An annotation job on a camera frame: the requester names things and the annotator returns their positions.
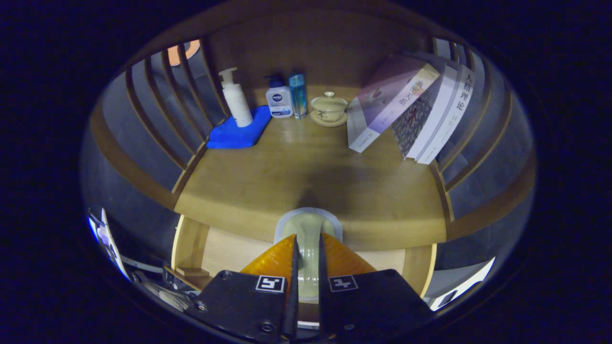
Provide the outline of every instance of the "wooden slat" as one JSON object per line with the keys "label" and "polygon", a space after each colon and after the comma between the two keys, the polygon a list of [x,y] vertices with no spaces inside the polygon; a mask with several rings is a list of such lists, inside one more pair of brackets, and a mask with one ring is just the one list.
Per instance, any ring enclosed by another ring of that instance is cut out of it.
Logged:
{"label": "wooden slat", "polygon": [[185,72],[185,77],[187,77],[187,86],[189,87],[189,91],[191,91],[193,98],[195,99],[198,108],[202,112],[208,126],[213,128],[212,122],[210,119],[210,109],[206,106],[206,103],[202,100],[200,93],[198,92],[198,88],[195,85],[195,79],[193,78],[193,73],[191,71],[191,67],[189,67],[189,63],[187,62],[187,55],[185,53],[185,46],[183,44],[179,44],[179,59],[181,59],[181,66],[183,68],[183,72]]}
{"label": "wooden slat", "polygon": [[202,60],[204,61],[204,68],[206,69],[206,74],[208,74],[208,78],[211,81],[212,90],[215,93],[215,98],[217,98],[219,105],[221,105],[221,110],[223,110],[223,114],[226,118],[228,118],[229,116],[231,116],[231,113],[230,109],[228,108],[225,97],[222,97],[223,91],[220,91],[223,89],[223,86],[221,86],[221,81],[219,79],[219,75],[217,74],[217,69],[214,67],[214,65],[212,65],[209,56],[206,54],[206,51],[209,49],[207,45],[207,40],[200,39],[200,46],[200,53],[202,54]]}
{"label": "wooden slat", "polygon": [[491,103],[491,95],[493,94],[493,72],[486,58],[482,59],[482,63],[485,67],[485,86],[483,95],[484,103],[480,108],[478,115],[469,119],[470,123],[468,124],[468,129],[462,134],[461,138],[457,141],[457,144],[453,147],[450,154],[440,161],[440,172],[444,172],[450,166],[450,164],[455,161],[465,146],[468,145],[472,137],[474,137],[474,134],[476,133],[476,130],[478,130],[478,126],[485,117],[489,104]]}
{"label": "wooden slat", "polygon": [[209,275],[208,271],[202,269],[201,267],[182,267],[177,266],[176,272],[185,276],[185,277],[206,277]]}
{"label": "wooden slat", "polygon": [[179,84],[176,82],[176,78],[174,77],[174,73],[172,72],[172,67],[170,66],[170,58],[168,57],[168,50],[162,50],[162,67],[163,74],[166,76],[166,81],[168,85],[170,85],[170,89],[172,90],[172,94],[179,103],[179,107],[187,122],[193,127],[195,132],[200,136],[200,138],[204,141],[204,138],[207,137],[206,133],[196,124],[195,118],[193,114],[187,107],[187,103],[185,102],[185,97],[181,93],[181,89],[179,88]]}
{"label": "wooden slat", "polygon": [[506,96],[504,99],[504,106],[501,110],[501,115],[498,119],[498,122],[493,129],[493,132],[488,137],[488,139],[484,142],[476,156],[468,162],[468,164],[461,170],[459,173],[450,180],[448,184],[446,184],[446,191],[451,191],[454,187],[459,185],[462,181],[464,181],[467,177],[469,177],[477,168],[480,166],[482,162],[484,162],[489,154],[493,152],[501,137],[504,136],[504,132],[506,128],[508,128],[508,123],[510,123],[510,118],[512,117],[512,91],[510,90],[510,85],[507,82],[504,82],[504,87],[506,88]]}
{"label": "wooden slat", "polygon": [[459,50],[457,49],[457,43],[449,42],[450,46],[450,59],[459,62]]}
{"label": "wooden slat", "polygon": [[204,153],[206,153],[206,150],[208,149],[206,143],[208,143],[208,140],[202,142],[196,153],[191,157],[191,159],[189,159],[189,162],[187,163],[187,168],[183,170],[183,172],[179,176],[179,179],[176,180],[176,183],[172,188],[173,194],[180,196],[181,192],[183,192],[183,189],[185,188],[189,177],[191,177],[193,170],[195,170],[196,166],[198,166],[200,160],[204,156]]}
{"label": "wooden slat", "polygon": [[446,233],[447,240],[472,234],[512,211],[536,185],[536,172],[537,157],[535,149],[532,148],[525,166],[514,181],[492,200],[451,223]]}
{"label": "wooden slat", "polygon": [[160,146],[164,153],[166,153],[166,155],[178,167],[182,168],[183,170],[186,169],[187,165],[183,161],[181,161],[179,155],[176,154],[172,147],[170,147],[168,142],[166,142],[166,139],[163,138],[162,134],[157,131],[157,129],[153,125],[153,122],[151,122],[151,119],[144,111],[143,105],[140,103],[140,100],[138,100],[138,96],[136,95],[136,89],[134,88],[134,80],[132,78],[132,68],[128,68],[125,71],[125,88],[127,89],[127,97],[129,98],[130,103],[132,104],[132,108],[134,109],[134,112],[136,113],[138,119],[140,119],[140,122],[143,124],[144,129],[149,133],[151,138],[153,138],[155,143]]}
{"label": "wooden slat", "polygon": [[181,215],[174,234],[170,267],[173,270],[202,266],[209,226]]}
{"label": "wooden slat", "polygon": [[143,195],[152,198],[163,207],[170,210],[174,209],[179,195],[172,194],[168,189],[157,183],[151,175],[138,167],[138,165],[130,159],[129,155],[123,151],[106,123],[106,119],[102,113],[101,100],[98,101],[92,112],[90,127],[102,155],[104,155],[119,175],[125,178]]}
{"label": "wooden slat", "polygon": [[155,100],[155,104],[157,104],[157,107],[159,108],[159,111],[162,113],[163,117],[166,119],[166,122],[168,122],[168,124],[170,125],[170,128],[172,128],[172,131],[174,131],[176,136],[178,136],[181,143],[185,145],[185,147],[192,154],[194,154],[195,149],[193,149],[187,143],[187,133],[185,133],[185,130],[183,130],[183,128],[179,125],[179,123],[174,118],[174,116],[170,114],[170,111],[168,111],[168,107],[166,106],[166,103],[163,101],[162,94],[159,91],[159,88],[157,87],[155,78],[153,77],[153,66],[151,64],[151,57],[144,59],[144,77],[147,81],[147,84],[149,85],[149,89],[151,90],[151,93],[153,93],[153,99]]}
{"label": "wooden slat", "polygon": [[420,297],[425,296],[431,282],[437,251],[437,244],[406,249],[401,276]]}

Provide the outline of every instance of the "white object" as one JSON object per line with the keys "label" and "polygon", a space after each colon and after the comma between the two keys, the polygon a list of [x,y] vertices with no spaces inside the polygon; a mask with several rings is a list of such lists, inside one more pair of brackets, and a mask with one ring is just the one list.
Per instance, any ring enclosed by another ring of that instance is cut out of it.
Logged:
{"label": "white object", "polygon": [[434,271],[429,289],[427,289],[423,300],[431,310],[439,310],[465,293],[477,282],[482,282],[491,270],[493,262],[495,262],[495,258],[459,269]]}
{"label": "white object", "polygon": [[336,237],[336,239],[342,242],[342,224],[340,223],[340,221],[338,220],[336,216],[334,216],[332,213],[330,213],[329,211],[325,209],[303,207],[303,208],[297,208],[295,210],[292,210],[280,218],[280,220],[276,224],[276,229],[274,230],[274,244],[284,239],[283,238],[283,228],[285,227],[287,222],[289,222],[289,220],[292,217],[294,217],[295,215],[299,215],[299,214],[316,214],[316,215],[323,216],[324,218],[327,219],[327,221],[330,221],[332,226],[334,226],[334,236]]}
{"label": "white object", "polygon": [[474,71],[462,65],[460,82],[455,85],[456,91],[453,92],[453,102],[449,103],[449,110],[444,115],[444,119],[440,122],[434,136],[430,138],[425,149],[416,157],[418,163],[429,165],[449,140],[468,107],[474,90],[475,79]]}
{"label": "white object", "polygon": [[244,97],[240,84],[234,84],[233,71],[237,68],[222,70],[219,75],[223,78],[221,86],[223,86],[223,95],[228,103],[232,117],[236,121],[238,127],[246,127],[253,122],[251,110],[248,109],[247,99]]}
{"label": "white object", "polygon": [[266,91],[266,99],[272,117],[287,118],[293,116],[293,104],[291,103],[291,89],[289,86],[269,88]]}
{"label": "white object", "polygon": [[455,90],[455,85],[458,83],[457,75],[457,71],[451,66],[446,65],[444,67],[444,75],[442,76],[442,83],[440,84],[436,100],[431,107],[431,111],[429,112],[429,116],[427,117],[423,128],[419,132],[419,136],[417,136],[416,140],[414,140],[414,143],[412,144],[412,147],[408,151],[408,155],[406,155],[406,157],[413,159],[416,158],[418,154],[425,149],[428,139],[434,135],[438,124],[440,121],[442,121],[447,107],[450,104],[451,97],[453,96],[453,92]]}

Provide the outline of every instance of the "black background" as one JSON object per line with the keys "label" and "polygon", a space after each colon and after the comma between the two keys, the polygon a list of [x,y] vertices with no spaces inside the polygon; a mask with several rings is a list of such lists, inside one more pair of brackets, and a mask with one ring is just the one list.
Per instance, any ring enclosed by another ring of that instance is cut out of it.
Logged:
{"label": "black background", "polygon": [[[3,194],[5,218],[14,220],[2,226],[3,342],[211,341],[129,288],[92,250],[77,170],[87,115],[112,74],[158,33],[211,5],[3,5],[2,151],[9,191]],[[531,244],[515,257],[515,263],[528,259],[523,268],[475,311],[460,310],[456,323],[432,329],[433,338],[409,339],[605,342],[610,245],[600,210],[610,109],[598,102],[612,98],[603,55],[609,4],[478,0],[413,1],[409,7],[467,38],[506,70],[533,110],[540,158]]]}

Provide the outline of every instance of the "wooden surface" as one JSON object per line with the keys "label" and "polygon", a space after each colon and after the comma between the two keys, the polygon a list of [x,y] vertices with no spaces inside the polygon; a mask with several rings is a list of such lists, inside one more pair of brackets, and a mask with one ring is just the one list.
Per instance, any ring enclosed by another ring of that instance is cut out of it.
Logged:
{"label": "wooden surface", "polygon": [[153,66],[151,64],[151,58],[148,57],[144,60],[144,77],[147,81],[147,85],[149,86],[149,90],[153,94],[153,100],[155,104],[157,104],[157,108],[162,113],[163,118],[168,122],[172,131],[176,134],[176,136],[180,139],[181,143],[191,152],[191,154],[195,153],[195,149],[191,147],[187,142],[187,133],[181,127],[181,125],[177,122],[176,118],[166,106],[166,102],[164,102],[162,93],[159,91],[157,87],[157,83],[155,82],[155,76],[153,76]]}
{"label": "wooden surface", "polygon": [[[120,69],[122,72],[128,66],[136,64],[147,56],[157,53],[161,50],[171,48],[178,42],[189,42],[194,39],[199,39],[215,31],[227,28],[236,23],[241,23],[245,20],[260,18],[270,13],[275,14],[275,18],[283,18],[285,12],[304,11],[310,9],[318,10],[344,10],[346,12],[359,13],[368,15],[373,18],[384,18],[388,21],[402,24],[410,27],[415,31],[419,31],[423,36],[435,36],[452,40],[454,42],[465,44],[465,41],[454,33],[442,28],[435,22],[410,11],[406,7],[395,4],[391,1],[376,1],[376,0],[341,0],[341,1],[323,1],[323,0],[267,0],[258,1],[257,6],[254,6],[251,0],[237,0],[223,2],[205,12],[198,13],[185,21],[169,28],[157,37],[153,38],[145,44],[134,56],[132,56]],[[308,22],[293,23],[293,26],[300,26]],[[322,37],[329,37],[329,32]],[[400,38],[397,32],[387,32],[386,36]]]}
{"label": "wooden surface", "polygon": [[[472,64],[473,64],[474,52],[472,52],[471,50],[466,50],[466,52],[469,52],[467,55],[470,56],[470,61],[472,61]],[[483,104],[480,107],[480,112],[478,113],[477,116],[474,116],[469,119],[470,124],[468,125],[468,130],[466,130],[462,134],[461,138],[459,138],[459,140],[457,141],[457,144],[453,146],[450,154],[448,154],[444,158],[444,160],[440,161],[439,163],[440,172],[444,172],[444,170],[446,170],[450,166],[450,164],[453,163],[453,161],[455,161],[455,159],[459,156],[459,154],[461,154],[461,151],[463,150],[463,148],[465,148],[465,146],[468,145],[469,141],[474,136],[474,133],[476,133],[478,126],[482,122],[482,119],[485,117],[485,114],[487,113],[489,103],[491,102],[491,95],[493,93],[493,72],[491,71],[491,67],[489,66],[489,62],[487,61],[486,58],[482,58],[482,64],[485,69],[485,86],[484,86],[485,89],[484,89],[484,94],[482,96]]]}
{"label": "wooden surface", "polygon": [[480,164],[487,159],[489,154],[493,152],[501,137],[504,136],[504,132],[506,128],[508,128],[508,124],[510,123],[510,118],[512,116],[512,90],[510,89],[510,85],[506,80],[504,80],[504,86],[506,89],[506,96],[504,97],[504,105],[501,109],[501,115],[493,128],[491,135],[487,138],[484,144],[480,147],[476,156],[468,162],[468,164],[457,173],[457,175],[451,179],[446,186],[444,187],[446,191],[451,191],[454,187],[463,182],[467,177],[469,177]]}
{"label": "wooden surface", "polygon": [[[211,277],[222,270],[240,271],[272,245],[271,242],[210,227],[201,268],[208,271]],[[436,261],[436,245],[355,253],[377,270],[395,269],[419,294],[427,289]]]}
{"label": "wooden surface", "polygon": [[102,113],[102,100],[99,99],[91,114],[89,123],[95,142],[100,148],[100,152],[107,159],[108,163],[125,178],[134,189],[143,195],[152,198],[168,209],[174,209],[178,194],[170,192],[164,186],[143,171],[127,153],[121,148],[117,139],[111,132],[104,114]]}
{"label": "wooden surface", "polygon": [[445,241],[429,166],[402,160],[390,130],[362,154],[348,149],[346,135],[344,125],[272,119],[254,147],[208,150],[174,211],[267,242],[283,214],[304,206],[336,215],[353,250]]}
{"label": "wooden surface", "polygon": [[157,143],[157,145],[166,153],[166,155],[182,170],[186,169],[187,164],[181,160],[179,155],[170,147],[166,139],[162,136],[162,134],[155,128],[153,122],[147,115],[146,111],[143,108],[142,103],[138,99],[136,95],[136,89],[134,88],[134,80],[132,78],[132,68],[128,68],[125,71],[125,88],[127,89],[127,97],[132,104],[132,108],[136,113],[136,116],[143,124],[144,129],[147,133],[150,134],[151,138]]}
{"label": "wooden surface", "polygon": [[537,157],[532,148],[525,167],[503,192],[450,224],[447,230],[448,240],[470,235],[512,211],[536,186],[536,172]]}
{"label": "wooden surface", "polygon": [[247,20],[220,29],[207,42],[211,73],[238,67],[234,82],[251,107],[267,103],[266,75],[287,78],[294,69],[305,74],[308,101],[334,91],[350,102],[346,89],[361,88],[388,54],[428,45],[421,32],[394,21],[317,9]]}
{"label": "wooden surface", "polygon": [[170,268],[200,268],[208,232],[208,225],[182,215],[174,234]]}
{"label": "wooden surface", "polygon": [[406,250],[401,276],[420,297],[425,296],[431,282],[437,251],[437,244],[412,247]]}

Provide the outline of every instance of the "screw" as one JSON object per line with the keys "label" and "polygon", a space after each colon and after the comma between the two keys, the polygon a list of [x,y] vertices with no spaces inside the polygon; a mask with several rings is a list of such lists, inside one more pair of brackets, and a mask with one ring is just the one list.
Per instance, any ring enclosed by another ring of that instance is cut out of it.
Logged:
{"label": "screw", "polygon": [[196,301],[195,306],[202,312],[206,311],[206,305],[202,301]]}
{"label": "screw", "polygon": [[259,329],[261,329],[261,332],[267,332],[270,333],[272,331],[274,331],[274,325],[270,324],[270,323],[263,323]]}

